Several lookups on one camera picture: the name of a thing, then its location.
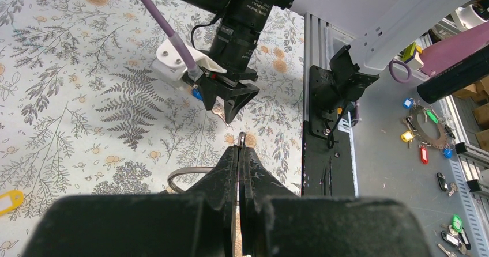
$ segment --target green key tag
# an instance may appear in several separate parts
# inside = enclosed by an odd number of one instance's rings
[[[426,115],[428,115],[434,123],[438,123],[438,118],[431,112],[431,110],[426,110]]]
[[[460,218],[459,215],[453,215],[452,226],[453,229],[455,229],[455,231],[457,231],[458,233],[462,232],[463,224],[462,224],[462,219]]]

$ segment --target black bracket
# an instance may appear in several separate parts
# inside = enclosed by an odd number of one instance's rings
[[[217,97],[224,100],[224,119],[226,123],[231,123],[238,112],[259,92],[259,88],[250,83],[236,82],[235,86],[224,82],[221,78],[215,77],[215,73],[201,68],[205,75],[194,82],[186,73],[183,75],[183,82],[193,86],[198,85],[198,91],[202,96],[206,110],[212,110]]]
[[[333,148],[326,140],[337,120],[337,108],[356,101],[378,75],[358,72],[344,46],[330,61],[331,70],[309,70],[309,120],[303,122],[302,195],[355,196],[349,133],[335,130]]]

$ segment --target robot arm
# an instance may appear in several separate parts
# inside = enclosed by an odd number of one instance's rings
[[[351,44],[350,55],[364,74],[376,75],[390,60],[450,12],[470,0],[399,0]]]

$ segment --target floral tablecloth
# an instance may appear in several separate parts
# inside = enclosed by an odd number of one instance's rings
[[[154,2],[189,44],[192,27],[213,17],[179,0]],[[299,191],[302,16],[273,9],[250,62],[261,91],[231,124],[152,71],[165,34],[139,0],[0,0],[0,33],[0,194],[25,194],[0,217],[0,257],[22,252],[59,197],[168,189],[171,171],[214,166],[240,131]],[[197,48],[214,34],[198,29]]]

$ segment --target small yellow tag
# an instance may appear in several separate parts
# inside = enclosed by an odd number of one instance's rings
[[[24,201],[24,193],[12,190],[0,195],[0,216],[19,207]]]
[[[401,135],[401,140],[408,143],[414,139],[414,134],[411,131],[406,131]]]

